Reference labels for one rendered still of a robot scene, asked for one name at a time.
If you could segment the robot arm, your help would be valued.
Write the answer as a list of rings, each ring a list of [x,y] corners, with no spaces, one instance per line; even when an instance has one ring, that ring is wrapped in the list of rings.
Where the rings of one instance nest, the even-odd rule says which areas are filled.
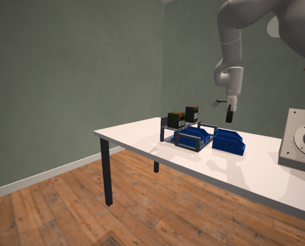
[[[217,27],[223,59],[214,70],[217,86],[226,86],[226,94],[241,94],[242,67],[231,67],[242,59],[241,29],[246,28],[269,11],[276,14],[278,33],[297,54],[305,58],[305,0],[228,0],[217,15]],[[227,74],[222,70],[228,69]],[[296,147],[305,154],[305,126],[294,135]]]

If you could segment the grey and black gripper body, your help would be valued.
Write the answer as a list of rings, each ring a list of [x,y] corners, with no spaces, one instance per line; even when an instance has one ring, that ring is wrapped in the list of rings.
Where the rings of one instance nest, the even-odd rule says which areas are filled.
[[[236,111],[236,106],[237,106],[237,96],[239,95],[227,95],[227,103],[226,103],[226,111],[229,107],[229,105],[231,105],[231,109],[230,111],[235,112]]]

